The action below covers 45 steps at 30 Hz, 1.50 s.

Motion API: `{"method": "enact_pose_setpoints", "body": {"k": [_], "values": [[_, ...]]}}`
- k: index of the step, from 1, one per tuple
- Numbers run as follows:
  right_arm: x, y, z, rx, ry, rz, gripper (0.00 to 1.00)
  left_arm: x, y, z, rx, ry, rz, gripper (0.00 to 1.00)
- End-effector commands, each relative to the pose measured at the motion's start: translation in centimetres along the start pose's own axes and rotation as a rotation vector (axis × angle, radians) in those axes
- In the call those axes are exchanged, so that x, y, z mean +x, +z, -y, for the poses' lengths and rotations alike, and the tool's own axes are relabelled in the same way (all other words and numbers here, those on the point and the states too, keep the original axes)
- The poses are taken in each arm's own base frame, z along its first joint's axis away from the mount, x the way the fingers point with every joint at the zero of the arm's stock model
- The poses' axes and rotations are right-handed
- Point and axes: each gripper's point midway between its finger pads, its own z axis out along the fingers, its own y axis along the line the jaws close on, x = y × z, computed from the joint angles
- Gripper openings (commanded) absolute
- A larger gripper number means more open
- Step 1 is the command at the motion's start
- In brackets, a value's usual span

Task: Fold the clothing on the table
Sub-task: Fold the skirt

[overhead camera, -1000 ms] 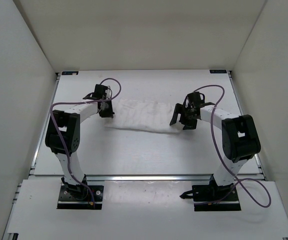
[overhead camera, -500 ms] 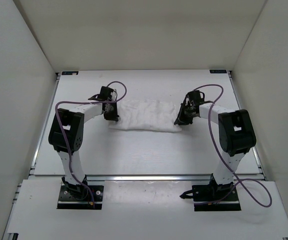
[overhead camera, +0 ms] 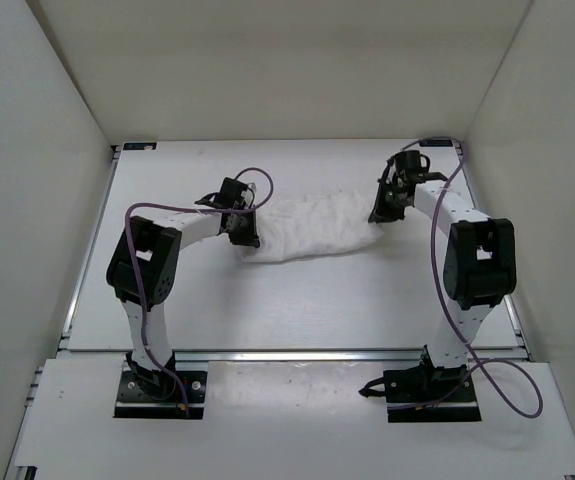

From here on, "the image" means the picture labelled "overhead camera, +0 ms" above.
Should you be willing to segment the white pleated skirt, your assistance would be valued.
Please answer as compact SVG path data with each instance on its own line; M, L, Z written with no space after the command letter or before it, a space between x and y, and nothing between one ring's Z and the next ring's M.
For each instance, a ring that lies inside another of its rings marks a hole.
M270 264L358 251L383 236L370 213L367 197L356 190L272 202L256 214L260 246L241 247L240 256Z

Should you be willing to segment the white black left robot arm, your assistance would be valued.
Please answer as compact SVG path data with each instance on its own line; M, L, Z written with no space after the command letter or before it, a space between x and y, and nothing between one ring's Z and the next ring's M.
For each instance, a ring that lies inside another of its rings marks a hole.
M138 386L156 400L188 403L164 309L180 253L221 235L234 246L258 248L255 197L254 184L227 177L219 191L200 198L193 208L140 202L125 213L106 281L128 318L132 349L127 364Z

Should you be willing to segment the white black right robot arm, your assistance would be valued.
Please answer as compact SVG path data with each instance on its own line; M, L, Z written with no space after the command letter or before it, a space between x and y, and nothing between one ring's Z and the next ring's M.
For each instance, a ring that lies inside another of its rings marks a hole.
M432 221L432 236L442 232L447 239L443 270L434 278L444 320L423 348L420 365L410 371L419 395L434 401L464 377L471 343L486 317L514 291L517 275L511 221L474 208L430 166L418 150L390 157L368 221L395 222L414 208Z

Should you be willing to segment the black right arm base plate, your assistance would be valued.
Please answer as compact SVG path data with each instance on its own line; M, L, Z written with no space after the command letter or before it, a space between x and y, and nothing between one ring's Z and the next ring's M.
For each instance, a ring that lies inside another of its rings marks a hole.
M389 423L468 423L482 420L473 383L429 381L421 366L385 370L358 393L364 398L384 398Z

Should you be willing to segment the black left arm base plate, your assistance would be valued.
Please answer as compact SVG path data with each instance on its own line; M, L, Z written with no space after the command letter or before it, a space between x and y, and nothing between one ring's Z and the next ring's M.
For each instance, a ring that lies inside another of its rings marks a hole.
M113 416L118 419L202 420L207 392L208 372L185 370L179 373L186 389L189 407L184 408L175 383L168 393L151 395L137 383L127 367L121 372Z

